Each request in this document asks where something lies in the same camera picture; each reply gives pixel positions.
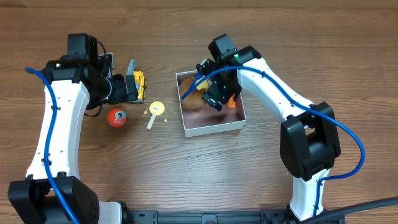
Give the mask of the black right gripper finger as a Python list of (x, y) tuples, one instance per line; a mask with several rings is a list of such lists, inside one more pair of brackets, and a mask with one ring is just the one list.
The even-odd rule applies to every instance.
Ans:
[(211, 106), (215, 110), (221, 111), (223, 109), (222, 104), (220, 104), (219, 101), (215, 99), (211, 94), (205, 93), (202, 98), (209, 106)]
[(196, 65), (197, 72), (202, 74), (203, 76), (209, 75), (211, 72), (218, 68), (216, 62), (212, 61), (211, 59), (204, 59), (201, 63)]

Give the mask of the yellow toy truck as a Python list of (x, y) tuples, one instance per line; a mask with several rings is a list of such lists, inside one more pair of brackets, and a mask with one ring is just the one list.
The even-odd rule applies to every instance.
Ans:
[(134, 59), (131, 59), (128, 64), (126, 75), (134, 75), (138, 96), (136, 101), (127, 100), (127, 102), (143, 103), (144, 100), (146, 99), (147, 80), (142, 71), (135, 71), (135, 67), (136, 67), (136, 61)]

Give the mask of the white duck plush toy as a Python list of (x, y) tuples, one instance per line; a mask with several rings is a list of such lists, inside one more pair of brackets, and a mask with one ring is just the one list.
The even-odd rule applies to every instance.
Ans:
[(236, 83), (223, 80), (211, 81), (210, 79), (203, 78), (196, 81), (196, 84), (198, 85), (195, 87), (197, 90), (203, 90), (203, 94), (211, 94), (222, 106), (228, 105), (229, 108), (236, 107), (236, 100), (240, 93), (240, 88)]

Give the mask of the white cardboard box pink inside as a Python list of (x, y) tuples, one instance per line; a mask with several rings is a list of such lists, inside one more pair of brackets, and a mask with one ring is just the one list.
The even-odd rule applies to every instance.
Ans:
[[(193, 77), (196, 73), (197, 71), (188, 71), (175, 74), (179, 98), (184, 94), (181, 90), (181, 82)], [(238, 96), (234, 108), (226, 105), (221, 111), (215, 110), (208, 104), (203, 105), (198, 111), (186, 110), (181, 99), (179, 103), (186, 138), (242, 129), (246, 122), (241, 95)]]

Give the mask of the brown plush toy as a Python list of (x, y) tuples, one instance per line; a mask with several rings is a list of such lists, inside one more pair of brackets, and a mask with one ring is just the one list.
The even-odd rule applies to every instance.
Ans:
[[(180, 95), (183, 96), (190, 88), (194, 78), (189, 77), (184, 79), (180, 84)], [(203, 90), (197, 90), (196, 88), (182, 100), (182, 109), (184, 111), (200, 111), (206, 102), (203, 100)]]

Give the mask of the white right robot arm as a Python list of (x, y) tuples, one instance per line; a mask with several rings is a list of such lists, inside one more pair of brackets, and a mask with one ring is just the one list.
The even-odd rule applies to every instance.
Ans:
[(243, 89), (260, 100), (280, 123), (280, 157), (293, 176), (286, 221), (299, 223), (321, 214), (323, 187), (317, 187), (317, 182), (328, 176), (341, 153), (336, 125), (324, 119), (334, 117), (332, 108), (325, 102), (316, 105), (293, 91), (250, 45), (238, 49), (223, 34), (211, 41), (208, 50), (213, 58), (197, 64), (196, 81), (202, 76), (210, 81), (203, 101), (221, 111)]

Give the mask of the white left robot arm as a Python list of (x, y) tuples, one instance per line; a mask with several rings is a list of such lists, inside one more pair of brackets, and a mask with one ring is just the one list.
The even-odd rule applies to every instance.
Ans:
[(45, 112), (38, 146), (25, 179), (10, 183), (8, 198), (24, 223), (133, 223), (124, 202), (102, 202), (80, 180), (82, 121), (105, 104), (142, 103), (147, 81), (130, 61), (114, 74), (114, 57), (86, 33), (70, 34), (67, 53), (28, 72), (45, 85)]

